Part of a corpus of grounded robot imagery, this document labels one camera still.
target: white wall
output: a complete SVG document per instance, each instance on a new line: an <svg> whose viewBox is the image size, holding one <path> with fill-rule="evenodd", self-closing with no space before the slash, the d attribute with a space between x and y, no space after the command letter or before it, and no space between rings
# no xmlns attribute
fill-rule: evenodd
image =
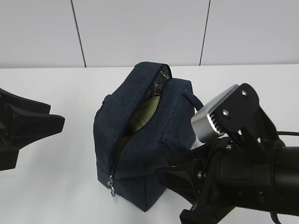
<svg viewBox="0 0 299 224"><path fill-rule="evenodd" d="M1 1L0 68L82 66L70 1Z"/></svg>
<svg viewBox="0 0 299 224"><path fill-rule="evenodd" d="M73 0L87 67L299 61L296 0ZM71 0L0 7L0 68L84 67Z"/></svg>

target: silver metal part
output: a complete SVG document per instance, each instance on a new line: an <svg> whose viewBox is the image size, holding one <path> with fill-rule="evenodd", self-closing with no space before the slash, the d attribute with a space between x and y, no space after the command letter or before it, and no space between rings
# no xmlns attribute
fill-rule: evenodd
<svg viewBox="0 0 299 224"><path fill-rule="evenodd" d="M197 177L198 177L198 179L202 180L202 179L205 179L206 174L203 174L201 171L198 171Z"/></svg>
<svg viewBox="0 0 299 224"><path fill-rule="evenodd" d="M232 92L234 92L236 88L238 88L238 85L236 84L231 86L204 105L191 118L193 130L201 142L210 142L213 139L225 134L215 122L213 112L223 100L225 100Z"/></svg>
<svg viewBox="0 0 299 224"><path fill-rule="evenodd" d="M227 149L228 151L232 150L232 145L227 145L227 146L226 146L226 149Z"/></svg>
<svg viewBox="0 0 299 224"><path fill-rule="evenodd" d="M113 177L112 175L109 176L109 181L108 181L108 188L110 190L110 193L112 195L112 197L115 197L115 192L114 192L114 187L113 187Z"/></svg>
<svg viewBox="0 0 299 224"><path fill-rule="evenodd" d="M242 90L242 95L246 97L247 96L247 92L245 90Z"/></svg>
<svg viewBox="0 0 299 224"><path fill-rule="evenodd" d="M229 116L229 112L228 112L227 110L223 110L222 113L223 113L223 115L226 116L226 117Z"/></svg>

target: lunch bag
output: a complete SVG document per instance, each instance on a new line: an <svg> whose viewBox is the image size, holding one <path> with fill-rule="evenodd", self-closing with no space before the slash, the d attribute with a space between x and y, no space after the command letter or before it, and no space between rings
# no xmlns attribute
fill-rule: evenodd
<svg viewBox="0 0 299 224"><path fill-rule="evenodd" d="M96 113L98 180L112 196L147 211L165 191L156 168L190 150L195 141L191 117L202 106L191 82L172 78L168 65L137 64Z"/></svg>

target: zipper pull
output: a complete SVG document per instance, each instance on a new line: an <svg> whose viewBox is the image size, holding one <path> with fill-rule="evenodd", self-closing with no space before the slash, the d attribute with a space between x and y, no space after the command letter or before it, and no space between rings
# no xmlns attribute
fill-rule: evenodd
<svg viewBox="0 0 299 224"><path fill-rule="evenodd" d="M108 188L110 190L110 193L111 193L112 197L115 197L114 188L113 188L113 178L112 178L112 175L109 176Z"/></svg>

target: black cable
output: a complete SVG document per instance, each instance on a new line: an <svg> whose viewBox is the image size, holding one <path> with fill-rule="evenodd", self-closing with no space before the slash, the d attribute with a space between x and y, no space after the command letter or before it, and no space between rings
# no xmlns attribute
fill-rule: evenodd
<svg viewBox="0 0 299 224"><path fill-rule="evenodd" d="M277 213L275 213L275 212L270 212L270 215L271 215L271 218L272 218L272 220L273 220L273 222L274 222L275 224L281 224L281 222L280 222L279 219L278 219Z"/></svg>
<svg viewBox="0 0 299 224"><path fill-rule="evenodd" d="M299 132L277 132L278 135L299 136Z"/></svg>

